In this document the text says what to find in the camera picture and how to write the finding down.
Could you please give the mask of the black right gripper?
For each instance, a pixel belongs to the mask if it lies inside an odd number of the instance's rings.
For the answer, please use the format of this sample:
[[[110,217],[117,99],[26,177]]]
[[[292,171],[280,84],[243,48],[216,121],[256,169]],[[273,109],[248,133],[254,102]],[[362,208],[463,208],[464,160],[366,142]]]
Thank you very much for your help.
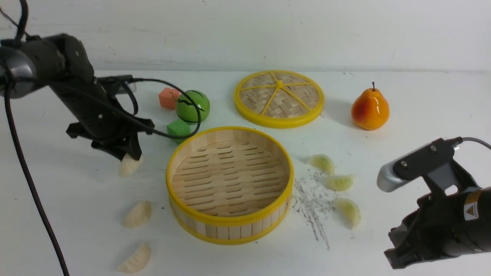
[[[389,231],[384,255],[393,269],[484,252],[484,190],[456,161],[452,168],[456,184],[442,190],[423,178],[431,192]]]

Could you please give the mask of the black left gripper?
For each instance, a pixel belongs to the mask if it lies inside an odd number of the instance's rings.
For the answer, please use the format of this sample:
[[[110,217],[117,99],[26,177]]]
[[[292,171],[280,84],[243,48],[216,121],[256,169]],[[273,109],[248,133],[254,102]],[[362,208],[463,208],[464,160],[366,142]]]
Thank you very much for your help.
[[[91,140],[94,148],[119,161],[125,154],[139,161],[142,158],[142,149],[137,133],[147,132],[146,127],[150,130],[155,127],[150,119],[137,117],[133,123],[111,111],[77,112],[76,118],[79,122],[69,125],[67,135],[71,138],[83,137]]]

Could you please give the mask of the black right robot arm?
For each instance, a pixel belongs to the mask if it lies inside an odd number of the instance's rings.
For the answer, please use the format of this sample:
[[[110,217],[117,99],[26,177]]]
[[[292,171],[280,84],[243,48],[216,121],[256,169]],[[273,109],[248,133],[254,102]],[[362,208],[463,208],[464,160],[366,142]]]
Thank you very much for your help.
[[[384,252],[393,269],[489,253],[491,245],[490,188],[478,186],[456,161],[422,175],[430,193],[420,197],[388,237]]]

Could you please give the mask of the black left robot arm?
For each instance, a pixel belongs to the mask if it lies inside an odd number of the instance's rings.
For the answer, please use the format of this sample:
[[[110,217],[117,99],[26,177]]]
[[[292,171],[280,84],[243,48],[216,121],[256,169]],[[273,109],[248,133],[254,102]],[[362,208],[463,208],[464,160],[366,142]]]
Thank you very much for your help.
[[[154,124],[136,118],[132,123],[116,99],[130,88],[132,75],[96,77],[83,44],[67,34],[30,38],[20,45],[13,39],[1,40],[1,96],[9,92],[19,99],[49,86],[77,119],[67,135],[92,141],[94,149],[119,160],[142,157],[138,133],[150,133]]]

